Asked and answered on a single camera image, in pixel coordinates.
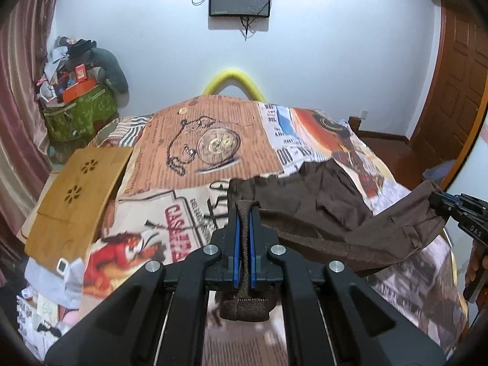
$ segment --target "yellow arch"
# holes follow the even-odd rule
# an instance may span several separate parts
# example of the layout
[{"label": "yellow arch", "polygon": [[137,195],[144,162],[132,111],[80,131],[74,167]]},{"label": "yellow arch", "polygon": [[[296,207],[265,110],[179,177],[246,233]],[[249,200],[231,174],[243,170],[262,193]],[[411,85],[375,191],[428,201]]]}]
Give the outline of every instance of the yellow arch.
[{"label": "yellow arch", "polygon": [[213,77],[212,81],[210,82],[210,84],[207,85],[202,95],[214,95],[217,91],[217,88],[230,79],[235,79],[243,84],[251,95],[252,100],[256,100],[258,102],[266,101],[263,94],[259,91],[254,82],[252,82],[252,80],[246,74],[235,69],[224,70],[223,72]]}]

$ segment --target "human hand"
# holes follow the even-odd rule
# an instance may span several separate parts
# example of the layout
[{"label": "human hand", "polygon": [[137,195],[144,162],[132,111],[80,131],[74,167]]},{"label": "human hand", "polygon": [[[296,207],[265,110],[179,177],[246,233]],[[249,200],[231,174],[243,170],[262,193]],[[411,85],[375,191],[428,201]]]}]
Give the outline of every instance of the human hand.
[{"label": "human hand", "polygon": [[[481,256],[483,254],[484,246],[478,241],[473,241],[473,249],[471,250],[471,257],[469,259],[468,270],[466,271],[465,280],[466,285],[474,281],[476,272],[480,267]],[[488,256],[483,259],[483,268],[488,270]],[[482,309],[485,305],[488,305],[488,287],[481,290],[478,298],[476,299],[476,305],[478,309]]]}]

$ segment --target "metal bolt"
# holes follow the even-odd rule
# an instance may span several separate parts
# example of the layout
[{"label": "metal bolt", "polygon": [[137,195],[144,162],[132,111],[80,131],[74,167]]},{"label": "metal bolt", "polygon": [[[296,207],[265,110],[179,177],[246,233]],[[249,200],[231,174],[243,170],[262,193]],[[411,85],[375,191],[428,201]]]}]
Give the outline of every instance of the metal bolt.
[{"label": "metal bolt", "polygon": [[340,261],[334,260],[329,263],[329,268],[334,272],[342,272],[345,267]]},{"label": "metal bolt", "polygon": [[203,252],[209,256],[215,255],[218,251],[219,251],[218,246],[213,244],[207,245],[203,248]]},{"label": "metal bolt", "polygon": [[146,263],[145,267],[149,272],[156,272],[161,268],[161,263],[156,260],[151,260]]},{"label": "metal bolt", "polygon": [[273,255],[281,256],[286,252],[286,248],[283,245],[273,245],[271,247],[271,253]]}]

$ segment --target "green bag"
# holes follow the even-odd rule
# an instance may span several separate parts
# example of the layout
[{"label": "green bag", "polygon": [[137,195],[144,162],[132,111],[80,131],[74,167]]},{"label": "green bag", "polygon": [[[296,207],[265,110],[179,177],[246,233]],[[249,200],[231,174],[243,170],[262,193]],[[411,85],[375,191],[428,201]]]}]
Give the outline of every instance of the green bag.
[{"label": "green bag", "polygon": [[53,142],[92,137],[93,123],[106,121],[117,111],[114,96],[104,84],[98,84],[67,106],[44,109],[47,132]]}]

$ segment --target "door panel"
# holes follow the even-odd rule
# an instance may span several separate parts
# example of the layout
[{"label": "door panel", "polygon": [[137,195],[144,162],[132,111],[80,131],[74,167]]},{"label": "door panel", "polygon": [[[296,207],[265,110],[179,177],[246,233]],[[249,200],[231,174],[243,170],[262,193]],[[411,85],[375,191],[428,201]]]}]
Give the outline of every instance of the door panel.
[{"label": "door panel", "polygon": [[484,31],[469,16],[443,9],[445,39],[439,76],[411,141],[425,168],[457,159],[477,116],[488,74]]}]

